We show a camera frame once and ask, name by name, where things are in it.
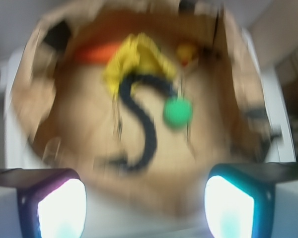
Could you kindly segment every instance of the white surface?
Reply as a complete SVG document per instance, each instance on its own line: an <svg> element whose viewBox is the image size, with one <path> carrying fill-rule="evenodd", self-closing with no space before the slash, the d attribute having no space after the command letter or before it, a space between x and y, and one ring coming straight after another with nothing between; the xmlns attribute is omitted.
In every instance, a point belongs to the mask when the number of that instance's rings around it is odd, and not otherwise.
<svg viewBox="0 0 298 238"><path fill-rule="evenodd" d="M298 238L298 180L276 185L273 238Z"/></svg>
<svg viewBox="0 0 298 238"><path fill-rule="evenodd" d="M261 76L266 114L272 131L281 132L282 134L281 139L275 139L271 144L265 162L294 162L296 161L294 143L278 77L273 67L261 72L255 47L249 32L242 30L242 35L248 46L257 72Z"/></svg>
<svg viewBox="0 0 298 238"><path fill-rule="evenodd" d="M0 187L0 237L22 237L15 188Z"/></svg>
<svg viewBox="0 0 298 238"><path fill-rule="evenodd" d="M202 0L217 7L222 5L233 13L237 23L250 27L273 0Z"/></svg>

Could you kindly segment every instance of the teal light housing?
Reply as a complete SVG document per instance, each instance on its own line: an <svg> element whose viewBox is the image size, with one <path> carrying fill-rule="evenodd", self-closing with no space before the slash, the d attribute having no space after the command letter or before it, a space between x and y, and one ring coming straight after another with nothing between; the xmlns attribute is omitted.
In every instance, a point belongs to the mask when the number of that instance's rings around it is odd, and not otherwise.
<svg viewBox="0 0 298 238"><path fill-rule="evenodd" d="M298 237L298 163L215 165L204 203L215 238Z"/></svg>

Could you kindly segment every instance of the orange object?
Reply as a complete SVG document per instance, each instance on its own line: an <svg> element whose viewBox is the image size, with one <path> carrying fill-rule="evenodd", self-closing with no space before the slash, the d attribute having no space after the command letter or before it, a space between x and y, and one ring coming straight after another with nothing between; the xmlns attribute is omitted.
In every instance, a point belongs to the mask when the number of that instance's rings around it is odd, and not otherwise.
<svg viewBox="0 0 298 238"><path fill-rule="evenodd" d="M82 63L107 64L120 45L121 42L111 42L100 46L84 47L75 52L74 58Z"/></svg>

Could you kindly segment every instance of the white light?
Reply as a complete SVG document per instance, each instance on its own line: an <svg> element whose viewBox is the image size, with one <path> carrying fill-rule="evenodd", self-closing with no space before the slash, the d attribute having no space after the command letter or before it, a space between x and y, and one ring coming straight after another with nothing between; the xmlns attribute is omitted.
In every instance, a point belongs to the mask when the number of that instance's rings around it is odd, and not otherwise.
<svg viewBox="0 0 298 238"><path fill-rule="evenodd" d="M42 238L78 238L86 219L86 190L70 179L38 204Z"/></svg>
<svg viewBox="0 0 298 238"><path fill-rule="evenodd" d="M215 238L252 236L254 198L221 176L211 177L205 188L205 214Z"/></svg>

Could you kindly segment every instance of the black cable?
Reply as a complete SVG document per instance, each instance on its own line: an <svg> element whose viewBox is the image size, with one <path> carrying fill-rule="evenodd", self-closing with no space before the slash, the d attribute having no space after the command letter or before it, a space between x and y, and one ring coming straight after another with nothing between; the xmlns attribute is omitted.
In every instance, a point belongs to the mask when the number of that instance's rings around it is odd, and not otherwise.
<svg viewBox="0 0 298 238"><path fill-rule="evenodd" d="M162 91L168 97L177 96L177 93L173 90L172 83L168 82L166 79L160 79L159 77L149 74L130 74L124 78L119 86L119 96L128 109L138 117L145 131L144 151L136 164L128 165L127 158L125 157L111 160L109 162L109 164L118 166L120 170L125 172L137 172L146 168L149 162L152 160L157 148L157 138L153 122L144 112L144 110L136 104L130 95L131 87L135 82L141 82L142 84L153 86L156 89Z"/></svg>

